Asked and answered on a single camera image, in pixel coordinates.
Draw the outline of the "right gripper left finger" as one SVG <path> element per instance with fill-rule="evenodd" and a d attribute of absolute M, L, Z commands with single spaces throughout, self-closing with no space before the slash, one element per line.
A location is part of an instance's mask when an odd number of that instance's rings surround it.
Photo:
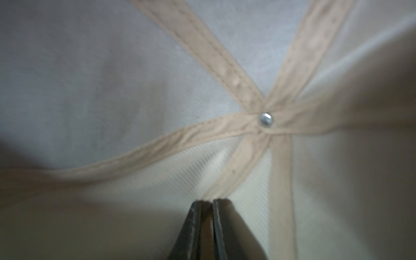
<path fill-rule="evenodd" d="M 208 201 L 196 200 L 191 204 L 168 260 L 201 259 L 202 224 L 211 209 Z"/>

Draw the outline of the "beige baseball cap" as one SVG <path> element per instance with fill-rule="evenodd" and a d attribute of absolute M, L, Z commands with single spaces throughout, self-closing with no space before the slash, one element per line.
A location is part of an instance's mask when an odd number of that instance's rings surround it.
<path fill-rule="evenodd" d="M 415 1 L 1 2 L 1 259 L 166 260 L 216 199 L 266 260 L 415 259 Z"/>

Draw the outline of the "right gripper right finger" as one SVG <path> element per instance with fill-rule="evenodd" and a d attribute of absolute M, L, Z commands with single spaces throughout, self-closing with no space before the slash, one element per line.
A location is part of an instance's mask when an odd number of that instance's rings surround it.
<path fill-rule="evenodd" d="M 236 211 L 232 201 L 213 201 L 214 258 L 216 260 L 266 260 L 264 250 Z"/>

